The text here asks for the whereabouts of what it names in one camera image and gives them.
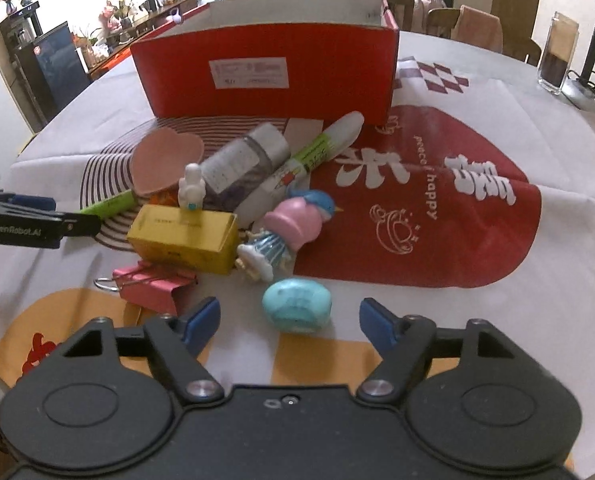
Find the box label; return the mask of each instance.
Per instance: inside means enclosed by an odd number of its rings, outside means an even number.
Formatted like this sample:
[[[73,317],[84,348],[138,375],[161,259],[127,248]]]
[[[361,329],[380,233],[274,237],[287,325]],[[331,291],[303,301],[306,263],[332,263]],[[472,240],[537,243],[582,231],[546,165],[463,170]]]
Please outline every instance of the box label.
[[[216,90],[225,88],[289,88],[285,57],[242,57],[209,61]]]

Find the blue egg-shaped object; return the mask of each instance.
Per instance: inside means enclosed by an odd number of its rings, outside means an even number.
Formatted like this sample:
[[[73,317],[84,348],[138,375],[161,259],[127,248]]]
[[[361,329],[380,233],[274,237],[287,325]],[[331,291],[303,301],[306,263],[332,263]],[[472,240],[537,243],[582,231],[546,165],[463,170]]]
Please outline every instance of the blue egg-shaped object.
[[[288,278],[273,283],[262,297],[262,306],[281,332],[310,334],[331,319],[331,293],[312,280]]]

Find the yellow box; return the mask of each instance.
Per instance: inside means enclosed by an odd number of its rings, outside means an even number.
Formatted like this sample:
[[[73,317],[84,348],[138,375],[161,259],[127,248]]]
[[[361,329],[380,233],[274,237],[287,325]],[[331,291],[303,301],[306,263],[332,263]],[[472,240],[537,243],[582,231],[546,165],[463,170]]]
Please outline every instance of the yellow box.
[[[236,260],[238,222],[231,213],[145,205],[127,240],[149,262],[228,274]]]

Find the refrigerator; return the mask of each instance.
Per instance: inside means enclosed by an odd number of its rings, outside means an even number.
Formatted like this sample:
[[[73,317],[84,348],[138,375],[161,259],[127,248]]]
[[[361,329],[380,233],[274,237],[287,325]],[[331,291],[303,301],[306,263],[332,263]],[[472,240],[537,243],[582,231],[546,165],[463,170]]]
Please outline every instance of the refrigerator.
[[[17,50],[15,62],[17,75],[43,124],[91,83],[67,22]]]

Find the pink cloth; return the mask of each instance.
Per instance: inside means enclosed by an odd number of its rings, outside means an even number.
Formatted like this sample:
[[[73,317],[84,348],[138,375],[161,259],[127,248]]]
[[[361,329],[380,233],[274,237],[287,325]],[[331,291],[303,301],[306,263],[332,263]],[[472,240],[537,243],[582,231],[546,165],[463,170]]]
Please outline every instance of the pink cloth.
[[[501,54],[503,36],[500,18],[463,5],[451,39]]]

